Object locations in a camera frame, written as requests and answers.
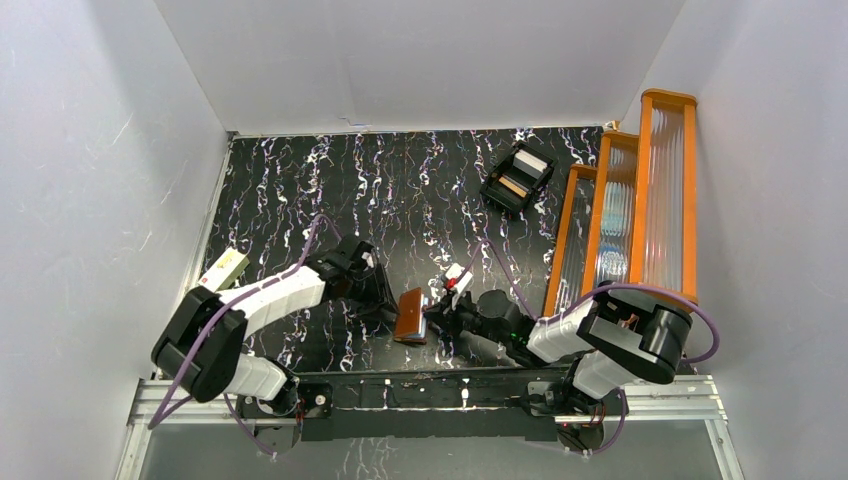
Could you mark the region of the brown leather card holder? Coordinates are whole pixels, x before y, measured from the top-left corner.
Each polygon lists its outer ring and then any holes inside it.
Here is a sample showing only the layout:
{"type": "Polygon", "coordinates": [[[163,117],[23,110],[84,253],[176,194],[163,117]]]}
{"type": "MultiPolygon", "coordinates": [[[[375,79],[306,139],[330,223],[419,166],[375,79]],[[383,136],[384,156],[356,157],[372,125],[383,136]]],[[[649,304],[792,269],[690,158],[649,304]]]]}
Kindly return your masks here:
{"type": "Polygon", "coordinates": [[[420,287],[403,293],[398,300],[398,317],[393,340],[404,344],[426,344],[427,320],[423,311],[428,299],[420,287]]]}

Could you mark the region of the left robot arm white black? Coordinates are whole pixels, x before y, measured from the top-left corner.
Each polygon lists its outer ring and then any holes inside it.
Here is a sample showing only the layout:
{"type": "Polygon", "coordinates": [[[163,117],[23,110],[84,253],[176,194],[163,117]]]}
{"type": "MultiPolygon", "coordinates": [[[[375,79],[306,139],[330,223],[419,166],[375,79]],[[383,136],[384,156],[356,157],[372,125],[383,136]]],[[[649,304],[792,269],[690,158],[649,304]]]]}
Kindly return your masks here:
{"type": "Polygon", "coordinates": [[[355,235],[245,287],[222,293],[193,288],[154,344],[151,360],[199,403],[223,394],[252,397],[271,414],[286,416],[298,404],[298,378],[272,359],[243,353],[243,342],[290,314],[340,299],[378,321],[393,322],[399,314],[373,245],[355,235]]]}

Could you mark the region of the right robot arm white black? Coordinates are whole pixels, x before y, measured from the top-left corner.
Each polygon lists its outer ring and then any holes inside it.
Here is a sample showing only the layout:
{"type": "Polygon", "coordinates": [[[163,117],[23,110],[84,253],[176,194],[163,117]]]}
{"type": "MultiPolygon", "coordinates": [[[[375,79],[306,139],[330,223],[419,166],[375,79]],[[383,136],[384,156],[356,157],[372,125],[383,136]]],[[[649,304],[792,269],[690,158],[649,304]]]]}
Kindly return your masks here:
{"type": "Polygon", "coordinates": [[[565,405],[590,413],[613,389],[640,379],[673,381],[693,319],[672,299],[646,285],[607,281],[565,312],[535,320],[502,290],[473,301],[450,293],[422,316],[450,336],[463,332],[502,345],[507,356],[528,368],[570,357],[565,405]]]}

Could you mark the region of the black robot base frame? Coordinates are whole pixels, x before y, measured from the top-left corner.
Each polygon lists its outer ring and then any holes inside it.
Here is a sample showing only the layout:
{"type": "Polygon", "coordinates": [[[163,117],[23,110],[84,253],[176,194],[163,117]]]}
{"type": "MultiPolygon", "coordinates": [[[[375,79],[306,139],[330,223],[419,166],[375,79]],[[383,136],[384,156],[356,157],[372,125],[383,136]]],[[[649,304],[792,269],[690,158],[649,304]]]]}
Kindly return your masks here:
{"type": "Polygon", "coordinates": [[[239,394],[236,410],[260,427],[292,426],[301,441],[519,437],[595,448],[622,402],[571,380],[568,366],[313,372],[281,407],[239,394]]]}

